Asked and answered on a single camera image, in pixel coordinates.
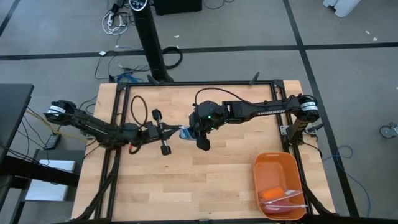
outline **orange bin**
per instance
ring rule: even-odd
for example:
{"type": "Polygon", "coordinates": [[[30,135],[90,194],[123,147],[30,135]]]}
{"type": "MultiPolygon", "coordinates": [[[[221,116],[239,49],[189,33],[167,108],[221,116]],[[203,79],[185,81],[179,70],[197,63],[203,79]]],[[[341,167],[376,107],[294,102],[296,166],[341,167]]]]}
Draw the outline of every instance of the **orange bin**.
{"type": "MultiPolygon", "coordinates": [[[[284,190],[302,190],[299,168],[292,155],[286,152],[262,153],[254,163],[254,185],[257,206],[264,213],[259,203],[259,193],[274,187],[284,190]]],[[[289,202],[303,205],[304,196],[300,194],[287,199],[289,202]]],[[[287,213],[265,214],[271,220],[298,220],[304,216],[305,208],[296,208],[287,213]]]]}

